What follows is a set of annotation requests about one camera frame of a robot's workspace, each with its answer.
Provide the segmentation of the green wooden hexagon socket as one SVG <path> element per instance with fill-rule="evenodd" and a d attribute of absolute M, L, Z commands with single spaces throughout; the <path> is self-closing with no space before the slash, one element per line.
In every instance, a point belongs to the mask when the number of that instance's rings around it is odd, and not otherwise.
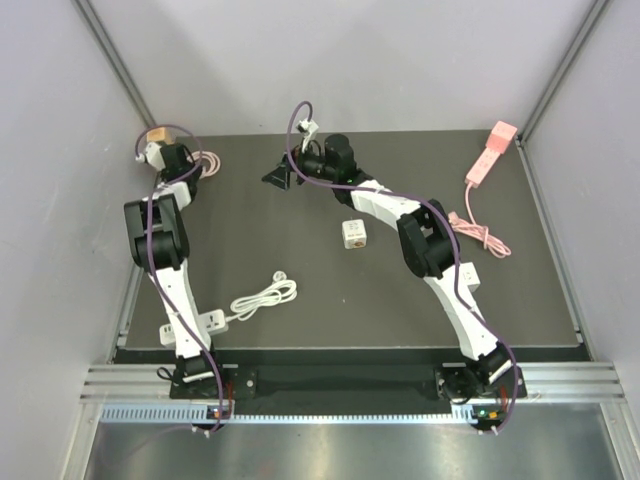
<path fill-rule="evenodd" d="M 172 145 L 175 143 L 175 137 L 168 127 L 157 127 L 146 133 L 146 142 Z"/>

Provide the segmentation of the white tiger cube plug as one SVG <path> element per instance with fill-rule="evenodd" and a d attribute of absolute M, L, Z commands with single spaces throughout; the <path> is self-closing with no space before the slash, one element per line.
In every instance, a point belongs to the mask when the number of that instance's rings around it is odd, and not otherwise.
<path fill-rule="evenodd" d="M 347 250 L 363 248 L 367 244 L 367 231 L 362 219 L 346 220 L 341 225 L 344 247 Z"/>

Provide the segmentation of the white power strip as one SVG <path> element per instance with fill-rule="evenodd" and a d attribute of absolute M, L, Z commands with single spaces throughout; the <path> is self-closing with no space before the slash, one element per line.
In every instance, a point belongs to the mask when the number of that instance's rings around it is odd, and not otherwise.
<path fill-rule="evenodd" d="M 180 323 L 176 314 L 169 314 L 168 318 L 170 322 L 159 328 L 160 343 L 164 347 L 175 347 L 178 343 L 192 341 L 192 336 Z M 225 333 L 229 329 L 228 323 L 224 311 L 216 309 L 200 314 L 191 330 L 204 340 L 205 335 L 212 337 Z"/>

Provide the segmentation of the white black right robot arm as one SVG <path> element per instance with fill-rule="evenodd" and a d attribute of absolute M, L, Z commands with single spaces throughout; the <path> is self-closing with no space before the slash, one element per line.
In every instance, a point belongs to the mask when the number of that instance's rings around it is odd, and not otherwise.
<path fill-rule="evenodd" d="M 350 141 L 342 134 L 328 136 L 323 147 L 314 142 L 311 148 L 286 151 L 262 181 L 286 191 L 293 174 L 297 184 L 329 188 L 339 203 L 372 216 L 398 234 L 404 263 L 435 293 L 466 359 L 463 384 L 446 387 L 446 394 L 462 400 L 489 395 L 516 399 L 520 372 L 515 355 L 486 323 L 462 283 L 460 245 L 441 204 L 384 187 L 357 165 Z"/>

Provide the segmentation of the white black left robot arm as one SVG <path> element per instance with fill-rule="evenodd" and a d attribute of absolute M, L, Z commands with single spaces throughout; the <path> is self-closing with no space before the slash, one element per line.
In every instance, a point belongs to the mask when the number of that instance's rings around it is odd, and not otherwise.
<path fill-rule="evenodd" d="M 124 204 L 131 256 L 155 286 L 169 323 L 160 328 L 175 351 L 173 399 L 221 400 L 227 374 L 217 366 L 209 327 L 216 314 L 198 311 L 188 275 L 190 244 L 181 212 L 197 193 L 202 168 L 182 143 L 149 140 L 136 159 L 153 167 L 158 183 L 148 196 Z"/>

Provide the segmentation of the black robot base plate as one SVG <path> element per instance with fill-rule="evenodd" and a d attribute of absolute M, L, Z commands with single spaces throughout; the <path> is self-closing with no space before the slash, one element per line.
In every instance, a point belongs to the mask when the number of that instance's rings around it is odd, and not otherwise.
<path fill-rule="evenodd" d="M 480 400 L 504 410 L 527 394 L 505 353 L 473 361 L 450 348 L 218 350 L 214 358 L 216 369 L 197 360 L 200 380 L 187 380 L 183 364 L 159 370 L 171 398 L 231 401 L 235 416 L 347 416 L 443 413 Z"/>

